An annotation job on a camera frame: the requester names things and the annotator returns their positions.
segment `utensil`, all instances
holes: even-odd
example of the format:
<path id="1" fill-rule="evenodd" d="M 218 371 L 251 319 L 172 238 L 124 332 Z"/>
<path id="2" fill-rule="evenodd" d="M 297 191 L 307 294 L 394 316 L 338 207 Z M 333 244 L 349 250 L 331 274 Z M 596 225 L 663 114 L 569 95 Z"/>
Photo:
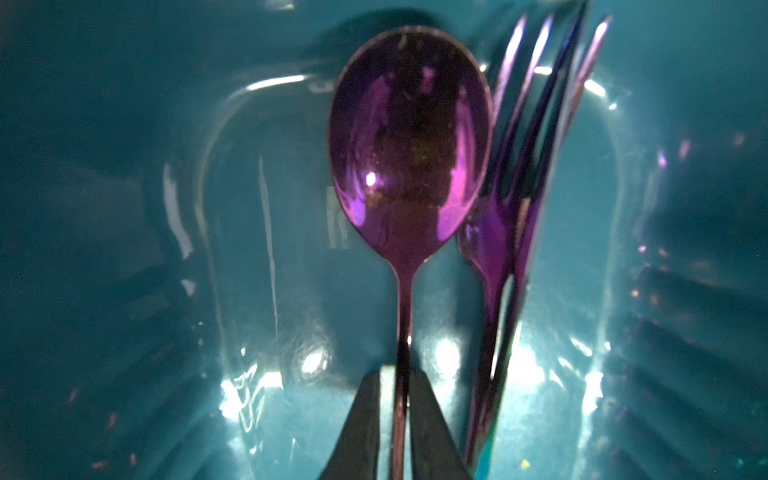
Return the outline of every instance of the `utensil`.
<path id="1" fill-rule="evenodd" d="M 395 272 L 397 365 L 392 478 L 402 478 L 416 271 L 464 221 L 488 164 L 491 94 L 478 62 L 434 28 L 363 45 L 342 70 L 329 117 L 336 194 Z"/>
<path id="2" fill-rule="evenodd" d="M 548 16 L 542 25 L 498 151 L 491 192 L 487 198 L 478 200 L 478 207 L 458 231 L 459 249 L 482 277 L 485 303 L 480 360 L 470 398 L 465 443 L 465 460 L 470 471 L 473 471 L 478 464 L 478 458 L 485 448 L 498 414 L 511 340 L 525 296 L 533 237 L 551 176 L 551 166 L 557 156 L 561 139 L 573 120 L 573 113 L 581 100 L 584 82 L 594 67 L 604 34 L 611 21 L 607 18 L 599 24 L 576 76 L 571 101 L 567 103 L 566 89 L 570 80 L 568 72 L 571 70 L 574 59 L 586 5 L 586 2 L 582 4 L 560 47 L 531 123 L 525 132 L 523 145 L 512 171 L 510 191 L 503 194 L 502 182 L 511 161 L 512 147 L 520 127 L 522 110 L 530 94 L 531 83 L 535 70 L 539 66 L 541 54 L 547 44 L 553 17 Z M 526 17 L 521 17 L 502 61 L 494 91 L 494 116 L 498 116 L 505 95 L 511 66 L 518 54 L 525 22 Z M 558 82 L 559 92 L 554 94 L 555 85 Z M 544 126 L 545 115 L 550 110 L 548 125 Z M 535 163 L 535 146 L 542 130 L 546 130 L 545 139 L 538 162 Z M 502 290 L 510 276 L 513 279 L 511 301 L 505 315 L 505 324 L 499 332 Z M 495 353 L 499 334 L 501 341 Z"/>

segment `fork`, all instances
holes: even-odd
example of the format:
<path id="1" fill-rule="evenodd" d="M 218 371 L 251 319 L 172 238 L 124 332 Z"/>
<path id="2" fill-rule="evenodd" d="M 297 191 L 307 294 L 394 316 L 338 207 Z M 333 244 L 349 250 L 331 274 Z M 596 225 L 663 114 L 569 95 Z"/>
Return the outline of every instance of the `fork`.
<path id="1" fill-rule="evenodd" d="M 465 461 L 470 472 L 478 468 L 481 454 L 484 457 L 478 478 L 484 476 L 482 469 L 488 467 L 490 445 L 486 446 L 486 442 L 492 434 L 498 416 L 511 341 L 525 298 L 531 250 L 542 204 L 551 179 L 553 163 L 562 139 L 573 121 L 584 90 L 584 82 L 594 68 L 605 33 L 611 23 L 611 18 L 606 17 L 598 25 L 584 61 L 575 76 L 575 81 L 571 83 L 572 65 L 587 5 L 587 2 L 583 2 L 579 7 L 575 20 L 560 46 L 552 71 L 523 137 L 523 144 L 512 170 L 509 192 L 503 194 L 502 183 L 511 163 L 512 147 L 518 131 L 521 130 L 523 107 L 531 91 L 535 69 L 549 39 L 554 16 L 550 14 L 545 19 L 498 149 L 491 191 L 487 197 L 478 200 L 475 209 L 457 233 L 462 255 L 473 265 L 483 282 L 484 326 L 478 371 L 470 399 L 465 443 Z M 511 68 L 519 53 L 526 21 L 526 15 L 521 16 L 502 60 L 493 94 L 494 121 L 498 120 Z M 548 111 L 551 113 L 545 122 Z M 546 130 L 545 138 L 538 155 L 538 162 L 535 162 L 537 141 L 542 130 Z M 505 314 L 505 322 L 499 331 L 503 290 L 510 277 L 512 278 L 511 299 Z M 501 336 L 501 339 L 498 352 L 494 354 L 497 336 Z"/>

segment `spoon handle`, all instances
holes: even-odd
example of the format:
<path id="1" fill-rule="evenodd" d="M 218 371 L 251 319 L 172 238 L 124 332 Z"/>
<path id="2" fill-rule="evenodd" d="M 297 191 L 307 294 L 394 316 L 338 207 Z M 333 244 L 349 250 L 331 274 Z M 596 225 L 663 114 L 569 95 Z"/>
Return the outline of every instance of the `spoon handle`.
<path id="1" fill-rule="evenodd" d="M 395 412 L 392 420 L 392 466 L 390 478 L 402 480 L 406 450 L 408 382 L 411 371 L 411 311 L 413 273 L 397 274 L 397 364 L 395 366 Z"/>

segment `spoon bowl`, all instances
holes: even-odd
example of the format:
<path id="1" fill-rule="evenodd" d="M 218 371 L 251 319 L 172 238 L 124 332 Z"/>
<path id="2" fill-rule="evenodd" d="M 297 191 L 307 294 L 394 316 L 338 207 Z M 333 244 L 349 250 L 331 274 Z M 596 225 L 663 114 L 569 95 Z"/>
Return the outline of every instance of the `spoon bowl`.
<path id="1" fill-rule="evenodd" d="M 329 117 L 336 194 L 398 280 L 392 478 L 402 477 L 415 273 L 453 235 L 488 164 L 491 94 L 472 54 L 434 28 L 363 45 L 343 69 Z"/>

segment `teal surface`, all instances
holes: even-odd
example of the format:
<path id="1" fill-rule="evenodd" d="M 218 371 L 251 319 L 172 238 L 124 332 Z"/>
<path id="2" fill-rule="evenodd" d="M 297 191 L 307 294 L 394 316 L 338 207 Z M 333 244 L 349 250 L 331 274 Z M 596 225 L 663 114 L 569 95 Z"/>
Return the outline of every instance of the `teal surface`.
<path id="1" fill-rule="evenodd" d="M 407 23 L 488 62 L 525 10 L 403 6 L 0 5 L 0 478 L 322 471 L 396 328 L 331 188 L 333 81 Z M 588 25 L 609 13 L 488 477 L 768 478 L 768 5 L 596 0 Z M 454 242 L 419 273 L 457 442 L 480 302 Z"/>

